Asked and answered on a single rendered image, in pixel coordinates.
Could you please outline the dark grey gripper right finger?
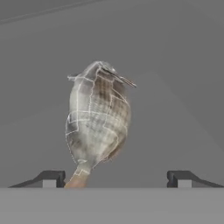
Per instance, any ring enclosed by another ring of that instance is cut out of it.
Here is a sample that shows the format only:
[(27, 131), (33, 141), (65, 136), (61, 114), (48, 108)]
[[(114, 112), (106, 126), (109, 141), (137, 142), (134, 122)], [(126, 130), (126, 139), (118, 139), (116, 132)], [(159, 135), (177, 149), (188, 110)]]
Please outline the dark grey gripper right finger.
[(191, 171), (168, 171), (167, 179), (166, 186), (171, 188), (224, 188), (224, 185), (201, 179)]

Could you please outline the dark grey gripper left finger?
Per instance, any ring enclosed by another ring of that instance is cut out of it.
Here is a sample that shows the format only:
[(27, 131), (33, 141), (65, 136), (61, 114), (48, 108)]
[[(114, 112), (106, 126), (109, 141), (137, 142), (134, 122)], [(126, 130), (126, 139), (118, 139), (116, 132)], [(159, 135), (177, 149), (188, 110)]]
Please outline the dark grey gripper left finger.
[(43, 188), (43, 187), (55, 187), (63, 188), (65, 185), (66, 172), (65, 171), (42, 171), (37, 177), (26, 180), (25, 182), (12, 185), (11, 188)]

